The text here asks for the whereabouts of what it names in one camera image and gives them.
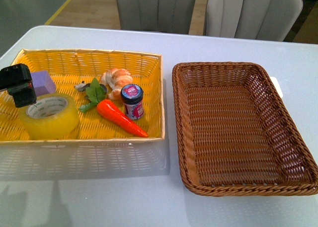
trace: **yellow wicker basket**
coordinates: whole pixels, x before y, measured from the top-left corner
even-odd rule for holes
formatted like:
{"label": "yellow wicker basket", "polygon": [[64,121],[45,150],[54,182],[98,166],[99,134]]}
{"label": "yellow wicker basket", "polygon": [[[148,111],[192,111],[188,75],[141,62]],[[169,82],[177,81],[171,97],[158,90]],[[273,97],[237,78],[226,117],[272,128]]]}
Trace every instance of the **yellow wicker basket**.
{"label": "yellow wicker basket", "polygon": [[[46,70],[56,84],[56,93],[72,96],[77,108],[87,103],[85,92],[78,92],[74,85],[94,77],[111,68],[127,69],[133,82],[144,90],[144,116],[136,123],[149,135],[138,138],[128,134],[119,126],[105,120],[95,107],[85,113],[79,112],[79,125],[59,140],[31,140],[18,118],[18,109],[7,92],[0,93],[0,144],[30,144],[80,142],[83,145],[108,142],[149,142],[164,139],[164,105],[161,55],[113,51],[113,50],[21,50],[12,65],[26,64],[31,72]],[[121,101],[116,105],[123,111]]]}

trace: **small jar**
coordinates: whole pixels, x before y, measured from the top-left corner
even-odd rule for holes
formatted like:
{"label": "small jar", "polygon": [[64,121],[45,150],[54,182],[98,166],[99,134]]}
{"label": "small jar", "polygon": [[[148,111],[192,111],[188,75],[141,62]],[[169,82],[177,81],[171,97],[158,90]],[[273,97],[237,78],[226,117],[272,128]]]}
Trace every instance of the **small jar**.
{"label": "small jar", "polygon": [[121,89],[120,95],[127,117],[132,120],[140,119],[144,115],[143,89],[136,84],[128,84]]}

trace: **purple sponge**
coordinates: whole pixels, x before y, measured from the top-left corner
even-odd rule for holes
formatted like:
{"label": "purple sponge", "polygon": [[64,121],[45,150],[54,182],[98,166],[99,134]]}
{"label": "purple sponge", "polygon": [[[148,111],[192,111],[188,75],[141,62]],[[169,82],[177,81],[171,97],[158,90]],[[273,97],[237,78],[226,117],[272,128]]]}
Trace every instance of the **purple sponge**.
{"label": "purple sponge", "polygon": [[47,71],[31,73],[36,96],[55,93],[56,86]]}

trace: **roll of tape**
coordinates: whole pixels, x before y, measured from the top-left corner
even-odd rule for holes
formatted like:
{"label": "roll of tape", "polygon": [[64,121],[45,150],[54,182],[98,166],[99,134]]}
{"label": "roll of tape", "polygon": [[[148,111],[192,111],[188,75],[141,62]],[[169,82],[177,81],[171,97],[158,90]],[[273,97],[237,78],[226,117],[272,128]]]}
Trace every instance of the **roll of tape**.
{"label": "roll of tape", "polygon": [[45,94],[36,104],[19,109],[21,119],[33,140],[58,139],[80,122],[74,99],[66,94]]}

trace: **green leaf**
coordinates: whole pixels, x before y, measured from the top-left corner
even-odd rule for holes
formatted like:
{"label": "green leaf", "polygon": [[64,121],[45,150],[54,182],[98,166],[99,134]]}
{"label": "green leaf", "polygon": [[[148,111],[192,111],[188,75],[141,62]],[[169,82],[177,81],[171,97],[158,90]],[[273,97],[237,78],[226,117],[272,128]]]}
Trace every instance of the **green leaf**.
{"label": "green leaf", "polygon": [[89,110],[90,108],[96,106],[97,103],[94,103],[94,102],[90,102],[88,104],[83,104],[79,107],[79,110],[83,113],[85,113],[87,110]]}
{"label": "green leaf", "polygon": [[98,104],[105,99],[105,91],[100,87],[99,82],[96,78],[92,80],[89,87],[86,88],[86,94],[91,102]]}

